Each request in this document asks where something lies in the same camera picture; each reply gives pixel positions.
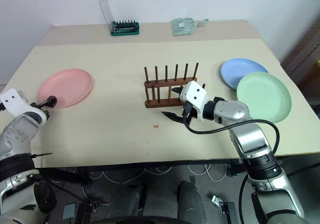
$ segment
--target gray floor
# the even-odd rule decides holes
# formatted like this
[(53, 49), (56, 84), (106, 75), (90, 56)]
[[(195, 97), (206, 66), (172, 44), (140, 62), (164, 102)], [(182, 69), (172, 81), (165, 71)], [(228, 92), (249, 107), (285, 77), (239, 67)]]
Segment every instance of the gray floor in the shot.
[[(294, 170), (319, 161), (319, 155), (293, 156), (283, 161), (283, 167), (287, 173), (290, 173)], [(204, 170), (203, 165), (192, 165), (190, 167), (195, 172), (202, 172)], [(143, 169), (127, 169), (119, 171), (107, 171), (106, 173), (114, 180), (125, 181), (138, 175), (142, 171)], [(150, 171), (155, 173), (157, 172), (154, 169), (150, 169)], [(221, 175), (223, 175), (223, 172), (224, 165), (214, 164), (211, 166), (210, 173), (213, 178), (219, 178)], [(99, 172), (94, 173), (94, 176), (99, 176), (99, 174)], [(176, 166), (165, 175), (157, 176), (145, 173), (138, 179), (132, 181), (131, 183), (141, 182), (148, 186), (146, 205), (143, 212), (144, 215), (176, 217), (178, 209), (178, 204), (176, 201), (177, 186), (181, 181), (189, 180), (191, 175), (193, 174), (187, 169), (186, 166)], [(235, 177), (226, 176), (219, 182), (213, 182), (206, 174), (195, 176), (196, 187), (200, 191), (202, 200), (204, 202), (204, 208), (209, 223), (224, 223), (225, 221), (220, 210), (215, 208), (211, 203), (213, 194), (219, 196), (225, 201), (235, 202), (238, 209), (237, 202), (243, 176), (243, 174)], [(320, 219), (320, 168), (298, 174), (291, 177), (290, 180), (304, 207), (306, 219), (311, 224), (318, 223)], [(113, 193), (123, 186), (123, 184), (111, 183), (102, 176), (99, 179), (93, 180), (92, 187), (87, 189), (86, 192), (92, 199), (102, 198), (104, 202), (110, 202)], [(80, 187), (71, 184), (66, 184), (64, 187), (83, 197), (82, 189)], [(242, 206), (245, 223), (254, 224), (258, 223), (258, 221), (254, 215), (254, 208), (250, 197), (251, 193), (252, 188), (249, 184), (247, 184), (243, 193), (244, 197)], [(62, 220), (62, 213), (64, 205), (75, 202), (75, 199), (63, 193), (62, 191), (57, 192), (56, 196), (58, 204), (51, 214), (49, 223), (69, 223), (69, 220)], [(99, 208), (93, 213), (91, 220), (103, 218), (107, 211), (107, 206)]]

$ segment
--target beige tabletop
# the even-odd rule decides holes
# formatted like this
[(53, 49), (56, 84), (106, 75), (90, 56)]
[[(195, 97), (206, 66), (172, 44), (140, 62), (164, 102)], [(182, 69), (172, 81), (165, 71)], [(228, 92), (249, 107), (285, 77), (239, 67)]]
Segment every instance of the beige tabletop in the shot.
[[(196, 62), (199, 62), (198, 82), (206, 83), (211, 98), (236, 99), (236, 92), (220, 76), (221, 65), (232, 58), (249, 58), (261, 63), (287, 86), (291, 94), (292, 110), (284, 121), (277, 123), (281, 135), (277, 155), (319, 152), (320, 121), (276, 57), (248, 23), (222, 23), (210, 23), (207, 29), (197, 29), (198, 35), (196, 32), (181, 39), (171, 36), (168, 24), (145, 25), (149, 30), (145, 33), (141, 25), (140, 36), (120, 39), (108, 36), (104, 26), (54, 27), (50, 30), (5, 90), (22, 90), (30, 102), (37, 101), (42, 82), (53, 73), (69, 68), (88, 71), (94, 86), (79, 104), (49, 110), (51, 117), (31, 146), (33, 153), (53, 152), (53, 155), (36, 158), (36, 166), (237, 158), (228, 131), (195, 135), (161, 114), (161, 111), (170, 111), (180, 115), (181, 107), (147, 109), (144, 105), (145, 66), (152, 79), (155, 65), (160, 78), (164, 78), (165, 65), (168, 65), (168, 75), (172, 78), (176, 64), (179, 64), (178, 75), (182, 77), (185, 64), (189, 64), (191, 75)], [(169, 32), (163, 35), (156, 32), (150, 36), (153, 29)], [(167, 94), (167, 89), (160, 93), (163, 97)], [(2, 130), (12, 117), (3, 112), (0, 120)], [(273, 146), (275, 134), (272, 128), (260, 126)], [(221, 126), (213, 121), (192, 122), (192, 128), (197, 130), (218, 127)]]

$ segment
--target wooden peg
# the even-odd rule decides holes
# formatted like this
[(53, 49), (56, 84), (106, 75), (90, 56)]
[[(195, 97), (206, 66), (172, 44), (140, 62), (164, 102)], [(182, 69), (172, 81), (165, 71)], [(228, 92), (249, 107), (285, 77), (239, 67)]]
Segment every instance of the wooden peg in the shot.
[(184, 78), (183, 78), (183, 80), (186, 80), (186, 77), (187, 77), (187, 71), (188, 71), (188, 64), (185, 64), (185, 69), (184, 69), (185, 71), (185, 73), (184, 73)]
[(155, 66), (154, 69), (156, 70), (155, 72), (155, 81), (158, 83), (158, 67)]
[(144, 70), (145, 70), (144, 72), (145, 72), (146, 82), (149, 83), (147, 68), (145, 67)]
[(198, 70), (198, 65), (199, 65), (199, 63), (197, 62), (196, 65), (195, 65), (195, 69), (194, 69), (195, 71), (193, 73), (193, 78), (192, 78), (193, 80), (196, 78), (196, 74), (197, 74), (196, 72)]
[(165, 66), (165, 81), (168, 82), (168, 65)]
[(156, 93), (155, 93), (155, 87), (152, 86), (152, 99), (155, 100)]
[(168, 102), (170, 102), (171, 99), (171, 86), (169, 86), (169, 92), (168, 92)]
[(175, 65), (175, 75), (174, 75), (174, 81), (177, 81), (177, 75), (178, 75), (178, 64), (177, 65)]
[(146, 98), (146, 100), (147, 100), (147, 102), (148, 103), (150, 103), (150, 99), (149, 99), (149, 93), (148, 93), (148, 89), (147, 88), (145, 88), (145, 95), (147, 96)]
[(156, 91), (158, 93), (158, 103), (160, 103), (160, 87), (157, 87)]

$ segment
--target pink plate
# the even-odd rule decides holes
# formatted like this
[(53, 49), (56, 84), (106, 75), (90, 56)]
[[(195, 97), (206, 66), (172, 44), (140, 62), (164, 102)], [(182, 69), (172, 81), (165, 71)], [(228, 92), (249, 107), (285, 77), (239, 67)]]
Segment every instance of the pink plate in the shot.
[(91, 75), (84, 70), (62, 70), (45, 80), (39, 89), (38, 100), (42, 102), (54, 95), (58, 100), (55, 108), (75, 105), (87, 97), (92, 83)]

